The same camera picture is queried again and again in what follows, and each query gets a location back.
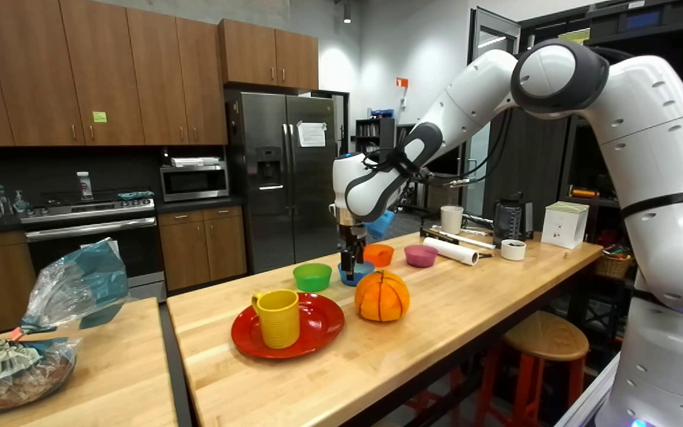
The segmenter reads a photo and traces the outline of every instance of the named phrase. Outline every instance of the backsplash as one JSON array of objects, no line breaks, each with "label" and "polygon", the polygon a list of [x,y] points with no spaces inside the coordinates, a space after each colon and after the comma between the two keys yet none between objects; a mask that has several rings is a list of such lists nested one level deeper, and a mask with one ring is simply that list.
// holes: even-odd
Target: backsplash
[{"label": "backsplash", "polygon": [[14,199],[14,189],[31,204],[79,197],[76,171],[87,171],[95,194],[124,189],[151,189],[159,194],[161,150],[117,148],[55,148],[55,150],[0,150],[0,186]]}]

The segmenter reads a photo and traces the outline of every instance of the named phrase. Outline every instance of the light fixture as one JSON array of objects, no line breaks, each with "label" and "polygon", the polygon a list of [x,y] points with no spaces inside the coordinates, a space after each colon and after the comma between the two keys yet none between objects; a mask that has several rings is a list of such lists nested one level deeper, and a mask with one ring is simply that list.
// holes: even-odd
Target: light fixture
[{"label": "light fixture", "polygon": [[343,19],[341,22],[349,25],[352,24],[352,0],[341,0],[341,3],[343,3],[341,5],[343,8]]}]

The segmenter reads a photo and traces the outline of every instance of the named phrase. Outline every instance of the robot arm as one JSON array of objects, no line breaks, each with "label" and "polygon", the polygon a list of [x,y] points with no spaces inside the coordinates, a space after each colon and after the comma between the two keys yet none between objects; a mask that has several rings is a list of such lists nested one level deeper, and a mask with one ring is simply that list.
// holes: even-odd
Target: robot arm
[{"label": "robot arm", "polygon": [[608,63],[564,40],[540,43],[516,62],[487,53],[392,159],[346,177],[337,199],[352,222],[375,220],[410,172],[514,105],[540,118],[580,114],[591,123],[640,266],[620,373],[598,425],[683,425],[683,81],[665,60]]}]

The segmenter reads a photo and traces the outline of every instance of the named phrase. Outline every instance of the stainless steel refrigerator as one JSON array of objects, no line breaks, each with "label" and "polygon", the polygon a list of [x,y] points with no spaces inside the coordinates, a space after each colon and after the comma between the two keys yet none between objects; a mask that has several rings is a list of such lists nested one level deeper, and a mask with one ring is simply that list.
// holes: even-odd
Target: stainless steel refrigerator
[{"label": "stainless steel refrigerator", "polygon": [[248,273],[337,252],[330,98],[227,91],[233,191],[244,197]]}]

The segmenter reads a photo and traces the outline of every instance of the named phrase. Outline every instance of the wooden countertop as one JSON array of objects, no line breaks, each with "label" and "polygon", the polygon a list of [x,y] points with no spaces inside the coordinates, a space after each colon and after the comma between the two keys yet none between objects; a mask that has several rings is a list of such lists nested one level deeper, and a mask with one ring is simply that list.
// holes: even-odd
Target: wooden countertop
[{"label": "wooden countertop", "polygon": [[129,302],[84,330],[73,378],[62,392],[10,413],[2,425],[177,425],[156,299]]},{"label": "wooden countertop", "polygon": [[199,422],[340,425],[602,254],[596,244],[528,242],[524,261],[437,259],[435,269],[410,269],[404,247],[414,242],[417,234],[390,239],[395,247],[390,271],[412,296],[406,317],[390,324],[355,315],[355,289],[341,284],[337,254],[317,259],[334,266],[320,295],[341,305],[346,324],[330,346],[293,360],[246,358],[229,339],[253,292],[293,288],[291,266],[169,299]]}]

